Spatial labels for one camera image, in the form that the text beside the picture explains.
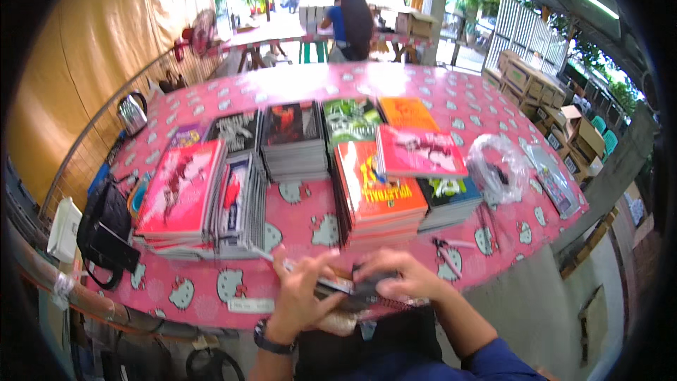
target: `table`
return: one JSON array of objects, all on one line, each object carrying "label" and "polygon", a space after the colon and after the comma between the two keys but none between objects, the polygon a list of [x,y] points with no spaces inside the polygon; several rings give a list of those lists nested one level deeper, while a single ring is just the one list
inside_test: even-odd
[{"label": "table", "polygon": [[[314,42],[326,42],[331,38],[334,38],[333,32],[320,30],[319,33],[309,34],[297,21],[287,21],[283,19],[280,21],[262,23],[254,30],[236,34],[230,40],[209,49],[207,55],[216,56],[219,53],[226,53],[230,50],[241,50],[242,59],[240,60],[240,67],[238,68],[238,73],[240,73],[242,72],[247,54],[250,54],[252,57],[254,69],[266,67],[260,53],[260,47],[266,44],[280,48],[281,42],[301,42],[303,44],[309,44]],[[396,54],[395,60],[398,62],[402,58],[402,54],[405,50],[410,51],[411,54],[411,49],[413,47],[421,46],[428,48],[433,44],[432,40],[407,37],[397,33],[375,33],[372,40],[392,43]],[[402,50],[397,46],[398,44],[402,45]]]},{"label": "table", "polygon": [[[179,125],[253,107],[263,109],[271,103],[358,95],[420,97],[439,127],[455,134],[463,153],[479,134],[502,132],[515,144],[525,141],[547,148],[563,173],[568,174],[533,124],[482,78],[442,68],[396,63],[285,65],[172,92],[148,105],[148,127],[123,146],[111,171],[115,176],[146,171],[154,174]],[[520,203],[497,207],[495,219],[502,229],[493,225],[487,227],[488,231],[482,230],[485,219],[476,212],[462,224],[419,236],[411,243],[411,253],[458,289],[482,284],[505,271],[553,241],[588,209],[578,186],[572,183],[582,207],[574,216],[561,220],[540,185],[535,179],[532,181]],[[336,241],[334,215],[330,181],[271,185],[266,203],[266,250],[283,243],[291,258],[317,255]],[[481,249],[478,246],[454,252],[461,279],[457,280],[437,256],[432,236],[481,243]],[[340,264],[348,268],[358,256],[344,252]],[[97,268],[95,272],[100,279],[106,279],[105,270]],[[217,288],[220,279],[235,281],[224,291]],[[91,280],[87,286],[99,290]],[[125,272],[114,291],[100,294],[174,321],[252,329],[262,315],[230,311],[229,298],[274,298],[278,286],[275,273],[262,260],[189,262],[165,260],[142,251],[137,272],[133,275]],[[187,294],[190,300],[177,301],[178,294]]]}]

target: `watch strap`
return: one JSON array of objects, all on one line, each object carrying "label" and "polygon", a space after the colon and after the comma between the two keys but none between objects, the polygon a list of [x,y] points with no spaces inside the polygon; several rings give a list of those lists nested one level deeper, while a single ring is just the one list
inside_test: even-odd
[{"label": "watch strap", "polygon": [[254,343],[258,348],[275,353],[276,355],[291,355],[294,344],[278,344],[266,338],[266,319],[261,319],[254,328]]}]

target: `metal gate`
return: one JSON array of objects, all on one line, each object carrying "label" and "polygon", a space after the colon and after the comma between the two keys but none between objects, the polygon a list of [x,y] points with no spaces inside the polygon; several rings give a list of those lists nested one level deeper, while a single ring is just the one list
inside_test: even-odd
[{"label": "metal gate", "polygon": [[[498,68],[498,55],[505,49],[517,53],[544,73],[557,75],[564,63],[569,45],[540,15],[516,0],[501,0],[485,66]],[[533,54],[538,52],[541,59]]]}]

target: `pink notebook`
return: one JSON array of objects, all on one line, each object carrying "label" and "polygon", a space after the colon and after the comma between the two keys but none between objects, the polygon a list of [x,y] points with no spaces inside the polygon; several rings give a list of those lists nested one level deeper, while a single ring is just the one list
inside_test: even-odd
[{"label": "pink notebook", "polygon": [[468,176],[452,136],[419,128],[377,129],[378,171],[390,176],[461,179]]}]

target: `blue sleeve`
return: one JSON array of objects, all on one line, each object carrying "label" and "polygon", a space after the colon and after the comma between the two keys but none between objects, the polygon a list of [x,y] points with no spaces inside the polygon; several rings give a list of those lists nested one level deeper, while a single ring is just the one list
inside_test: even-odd
[{"label": "blue sleeve", "polygon": [[327,11],[327,18],[331,19],[332,22],[336,21],[336,18],[339,16],[339,8],[336,6],[329,6]]},{"label": "blue sleeve", "polygon": [[461,369],[482,380],[546,380],[519,359],[502,338],[496,338],[463,359]]}]

